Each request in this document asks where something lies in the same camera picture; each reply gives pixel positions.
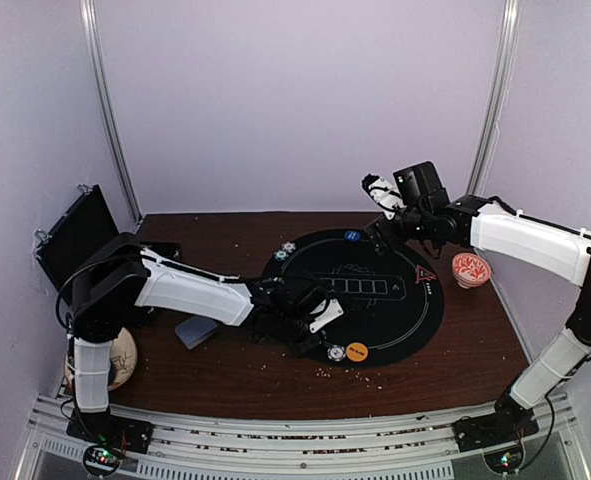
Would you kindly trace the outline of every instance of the red triangular marker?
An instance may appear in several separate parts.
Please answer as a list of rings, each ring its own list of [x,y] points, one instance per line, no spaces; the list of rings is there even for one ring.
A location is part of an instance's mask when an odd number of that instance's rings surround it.
[[[437,275],[435,275],[433,272],[426,270],[421,265],[417,266],[417,281],[415,283],[424,282],[424,281],[429,282],[431,280],[435,280],[436,278],[437,278]]]

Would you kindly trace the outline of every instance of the blue disc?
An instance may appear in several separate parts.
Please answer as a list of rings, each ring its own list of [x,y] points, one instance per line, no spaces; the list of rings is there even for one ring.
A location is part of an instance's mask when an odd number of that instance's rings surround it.
[[[347,230],[344,234],[344,238],[349,242],[358,242],[360,238],[362,238],[362,235],[355,230]]]

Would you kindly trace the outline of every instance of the black round mat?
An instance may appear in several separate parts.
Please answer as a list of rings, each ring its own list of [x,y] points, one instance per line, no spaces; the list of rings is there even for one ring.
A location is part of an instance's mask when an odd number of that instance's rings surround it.
[[[442,286],[410,247],[379,256],[358,230],[323,230],[292,243],[296,250],[285,260],[271,259],[264,275],[310,272],[361,307],[324,327],[325,347],[310,358],[352,367],[386,365],[413,355],[437,332],[444,315]],[[329,358],[341,357],[354,342],[366,345],[366,360]]]

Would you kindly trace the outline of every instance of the white poker chip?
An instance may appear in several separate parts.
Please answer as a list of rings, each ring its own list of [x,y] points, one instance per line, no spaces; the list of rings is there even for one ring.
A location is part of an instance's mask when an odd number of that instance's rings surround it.
[[[282,250],[284,250],[287,253],[293,253],[295,251],[295,244],[293,242],[286,242],[284,245],[282,245]]]
[[[334,362],[341,362],[346,357],[346,349],[339,345],[333,345],[328,349],[327,355]]]
[[[273,256],[275,257],[275,260],[279,260],[280,262],[283,262],[284,260],[286,260],[288,258],[288,253],[285,252],[284,250],[278,250],[277,252],[275,252],[273,254]]]

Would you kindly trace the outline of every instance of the red and white bowl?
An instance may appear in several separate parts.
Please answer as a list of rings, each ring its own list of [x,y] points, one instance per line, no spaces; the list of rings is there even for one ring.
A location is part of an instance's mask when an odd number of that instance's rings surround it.
[[[491,266],[475,254],[460,253],[453,257],[453,276],[462,288],[480,287],[491,278]]]

